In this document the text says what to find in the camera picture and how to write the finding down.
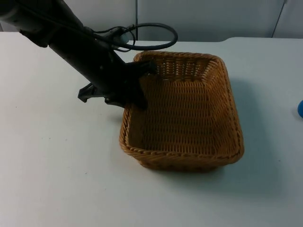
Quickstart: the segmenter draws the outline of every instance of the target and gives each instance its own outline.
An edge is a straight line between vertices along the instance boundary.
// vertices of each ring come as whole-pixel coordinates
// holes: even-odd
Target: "blue object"
[[[303,100],[298,105],[298,113],[301,117],[303,117]]]

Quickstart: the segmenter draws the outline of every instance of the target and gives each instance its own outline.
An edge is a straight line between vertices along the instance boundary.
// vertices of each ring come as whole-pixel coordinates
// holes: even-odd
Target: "basket rim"
[[[194,153],[189,153],[189,154],[184,154],[184,153],[178,153],[178,152],[173,152],[173,151],[161,151],[161,150],[146,150],[142,148],[137,148],[137,147],[132,147],[127,143],[127,138],[126,134],[129,131],[130,128],[130,117],[131,117],[131,111],[133,105],[127,105],[125,107],[124,113],[123,113],[123,122],[121,125],[121,130],[120,130],[120,137],[119,137],[119,143],[124,150],[125,153],[128,155],[133,156],[134,158],[140,158],[140,156],[146,156],[146,155],[151,155],[154,160],[157,158],[161,158],[163,156],[166,156],[166,158],[173,158],[175,159],[176,157],[182,157],[183,161],[216,161],[220,162],[223,161],[225,164],[226,161],[228,160],[228,163],[234,163],[238,161],[244,154],[244,144],[243,144],[243,134],[241,131],[241,126],[239,122],[239,117],[237,114],[234,98],[232,95],[232,88],[230,85],[230,80],[228,78],[228,73],[227,73],[227,68],[225,66],[225,63],[223,60],[215,55],[211,54],[205,54],[205,53],[189,53],[189,52],[161,52],[161,51],[144,51],[141,53],[138,53],[134,57],[134,61],[140,61],[140,59],[145,56],[145,55],[154,55],[154,56],[159,56],[159,54],[163,56],[168,56],[168,57],[174,57],[178,56],[179,58],[200,58],[200,59],[209,59],[213,60],[218,64],[221,64],[221,67],[224,70],[224,79],[225,79],[225,85],[227,89],[227,93],[229,95],[229,106],[232,112],[232,122],[234,124],[234,132],[237,134],[237,139],[234,138],[234,142],[237,144],[238,149],[235,151],[234,154],[232,155],[205,155],[205,154],[194,154]]]

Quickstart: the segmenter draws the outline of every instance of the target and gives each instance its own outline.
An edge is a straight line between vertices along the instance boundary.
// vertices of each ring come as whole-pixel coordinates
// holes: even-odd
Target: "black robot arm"
[[[172,46],[178,39],[174,29],[159,26],[174,34],[174,40],[159,46],[132,46],[122,42],[122,36],[136,28],[118,26],[103,36],[85,27],[63,0],[0,0],[0,20],[15,26],[19,32],[40,47],[50,47],[90,83],[80,89],[78,98],[83,102],[91,97],[104,97],[110,105],[124,107],[134,103],[147,107],[139,78],[153,73],[153,62],[125,63],[116,53],[118,47],[133,50],[157,50]]]

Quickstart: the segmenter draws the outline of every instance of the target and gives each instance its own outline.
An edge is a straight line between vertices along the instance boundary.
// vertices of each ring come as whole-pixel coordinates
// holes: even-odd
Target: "woven basket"
[[[224,62],[199,53],[147,51],[157,74],[140,83],[146,111],[124,110],[120,146],[147,168],[208,171],[238,161],[243,136]]]

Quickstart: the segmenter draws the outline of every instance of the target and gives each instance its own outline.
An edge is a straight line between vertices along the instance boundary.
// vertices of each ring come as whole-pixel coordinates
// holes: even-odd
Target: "white table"
[[[169,50],[226,62],[245,140],[238,163],[210,174],[141,167],[118,144],[123,109],[82,103],[87,81],[76,70],[22,35],[0,34],[0,227],[303,225],[303,40]]]

